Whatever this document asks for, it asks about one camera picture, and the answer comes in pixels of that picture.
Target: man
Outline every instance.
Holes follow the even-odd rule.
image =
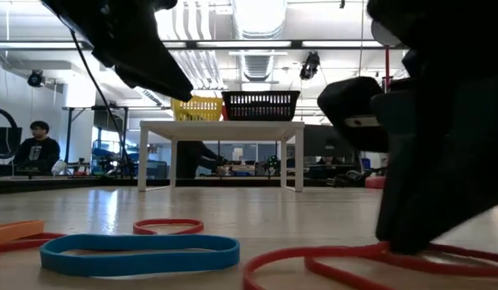
[[[317,165],[331,165],[333,162],[333,156],[323,156],[317,162]]]
[[[34,138],[26,139],[16,153],[15,165],[32,164],[41,172],[50,172],[59,160],[60,147],[56,140],[48,137],[50,127],[46,122],[35,121],[31,124]]]
[[[224,158],[217,156],[201,141],[177,142],[177,178],[195,178],[199,166],[216,172],[217,166],[225,162]]]

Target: white table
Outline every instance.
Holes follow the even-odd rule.
[[[280,141],[281,142],[281,178],[282,187],[303,191],[303,175],[296,174],[295,188],[287,187],[287,141],[296,137],[296,172],[303,172],[304,151],[303,122],[140,122],[138,190],[147,191],[147,156],[149,131],[171,140],[170,186],[176,186],[177,141]]]

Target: black shirt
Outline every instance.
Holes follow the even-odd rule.
[[[177,178],[195,178],[199,166],[214,170],[217,167],[217,155],[201,141],[177,142]]]
[[[59,160],[60,148],[56,140],[46,138],[38,141],[34,138],[26,139],[18,149],[15,156],[15,164],[20,165],[26,161],[46,161],[50,170]]]

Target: wooden floor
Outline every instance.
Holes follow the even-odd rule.
[[[283,247],[374,243],[379,201],[380,192],[367,189],[308,188],[298,194],[279,188],[175,188],[138,194],[135,188],[78,188],[0,195],[0,222],[43,219],[51,232],[129,234],[132,223],[141,219],[196,218],[205,223],[205,234],[237,238],[243,264]],[[439,242],[498,252],[498,208]],[[427,275],[357,259],[324,262],[395,289],[498,289],[498,280]],[[347,289],[308,273],[300,259],[269,265],[256,277],[266,289]],[[37,250],[0,254],[0,290],[240,288],[240,266],[209,273],[94,279],[41,270]]]

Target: blue rubber band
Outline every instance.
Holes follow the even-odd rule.
[[[129,255],[68,255],[71,250],[144,251],[206,249],[201,252]],[[240,260],[239,242],[204,234],[120,235],[74,234],[45,243],[39,249],[41,267],[64,275],[130,276],[177,271],[212,271],[233,267]]]

